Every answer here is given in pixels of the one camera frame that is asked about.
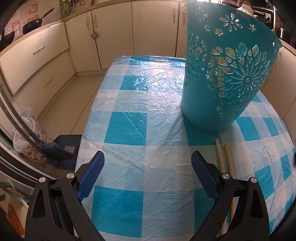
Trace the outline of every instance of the wooden countertop edge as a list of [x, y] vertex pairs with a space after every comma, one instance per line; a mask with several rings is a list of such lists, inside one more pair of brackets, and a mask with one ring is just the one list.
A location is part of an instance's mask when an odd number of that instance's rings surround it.
[[[63, 18], [63, 21], [66, 22], [71, 18], [74, 18], [74, 17], [76, 17], [76, 16], [78, 16], [78, 15], [80, 15], [82, 13], [94, 10], [96, 8], [99, 8], [99, 7], [104, 7], [104, 6], [108, 6], [108, 5], [112, 5], [112, 4], [116, 4], [116, 3], [131, 2], [131, 1], [142, 1], [142, 0], [109, 0], [109, 1], [106, 1], [106, 2], [101, 2], [101, 3], [98, 3], [98, 4], [92, 5], [90, 7], [86, 7], [85, 9], [82, 9], [81, 11], [78, 11], [76, 13], [73, 13], [73, 14]], [[190, 0], [161, 0], [161, 1], [188, 2]]]
[[41, 26], [40, 28], [37, 28], [37, 29], [35, 29], [35, 30], [33, 30], [33, 31], [31, 31], [31, 32], [29, 32], [29, 33], [27, 33], [27, 34], [21, 36], [20, 38], [18, 38], [18, 39], [15, 40], [14, 42], [12, 42], [10, 45], [8, 45], [4, 50], [2, 50], [2, 51], [0, 52], [0, 57], [1, 57], [2, 55], [4, 55], [8, 50], [10, 50], [12, 47], [14, 47], [15, 45], [17, 45], [17, 44], [18, 44], [19, 42], [21, 42], [22, 40], [28, 38], [29, 36], [31, 36], [31, 35], [33, 35], [33, 34], [39, 32], [39, 31], [41, 31], [41, 30], [43, 30], [43, 29], [45, 29], [45, 28], [49, 28], [50, 26], [53, 26], [53, 25], [56, 25], [56, 24], [60, 24], [60, 23], [62, 23], [62, 22], [63, 22], [62, 20], [58, 20], [58, 21], [55, 21], [55, 22], [53, 22], [53, 23], [49, 23], [49, 24], [47, 24], [47, 25]]
[[281, 40], [282, 45], [287, 48], [290, 52], [292, 52], [294, 55], [296, 55], [296, 49], [294, 49], [291, 45], [287, 44], [285, 41]]

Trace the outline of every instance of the plastic tablecloth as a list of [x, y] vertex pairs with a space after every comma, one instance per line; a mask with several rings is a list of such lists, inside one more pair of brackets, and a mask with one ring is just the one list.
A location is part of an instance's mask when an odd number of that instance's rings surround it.
[[220, 168], [216, 138], [229, 145], [234, 178], [258, 179], [270, 231], [295, 198], [294, 146], [264, 95], [259, 92], [227, 131], [205, 132], [182, 114], [184, 73], [184, 59], [123, 56], [98, 90], [76, 170], [97, 150], [105, 154], [83, 205], [107, 241], [189, 240], [213, 205], [190, 157], [199, 150]]

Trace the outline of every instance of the black pan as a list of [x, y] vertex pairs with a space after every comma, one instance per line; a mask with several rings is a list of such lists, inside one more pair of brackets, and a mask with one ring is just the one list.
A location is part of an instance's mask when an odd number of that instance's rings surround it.
[[[49, 13], [51, 13], [53, 10], [55, 9], [52, 8], [50, 9], [46, 14], [43, 15], [42, 18], [46, 17]], [[22, 33], [23, 34], [27, 34], [37, 28], [40, 28], [41, 27], [41, 24], [42, 24], [42, 18], [38, 18], [38, 19], [35, 19], [33, 21], [30, 21], [28, 23], [26, 23], [23, 27], [22, 27]]]
[[0, 52], [13, 42], [14, 37], [15, 37], [15, 32], [12, 31], [1, 39]]

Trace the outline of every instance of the wooden chopstick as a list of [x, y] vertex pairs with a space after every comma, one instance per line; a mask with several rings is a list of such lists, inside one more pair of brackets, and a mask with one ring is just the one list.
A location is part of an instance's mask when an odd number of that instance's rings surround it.
[[[227, 159], [229, 175], [232, 178], [234, 178], [233, 167], [232, 167], [232, 163], [231, 163], [231, 155], [230, 155], [230, 151], [229, 151], [229, 147], [228, 147], [227, 143], [224, 144], [224, 149], [225, 149], [225, 154], [226, 154], [226, 159]], [[230, 222], [233, 219], [234, 213], [235, 213], [235, 200], [233, 198], [231, 201], [231, 208], [230, 208]]]
[[[217, 152], [218, 152], [218, 157], [219, 157], [221, 173], [223, 173], [223, 172], [225, 172], [225, 166], [224, 166], [224, 160], [223, 160], [223, 155], [222, 155], [222, 150], [221, 150], [219, 139], [216, 139], [215, 142], [216, 142], [216, 147], [217, 147]], [[222, 224], [222, 227], [221, 227], [221, 235], [226, 233], [226, 219], [227, 218], [225, 218], [225, 220]]]

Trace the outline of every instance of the teal plastic basket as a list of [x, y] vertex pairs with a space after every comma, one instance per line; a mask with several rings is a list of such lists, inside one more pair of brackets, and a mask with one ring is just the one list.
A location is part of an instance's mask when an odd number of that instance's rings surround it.
[[181, 108], [197, 127], [226, 130], [266, 80], [281, 42], [263, 23], [235, 8], [188, 2]]

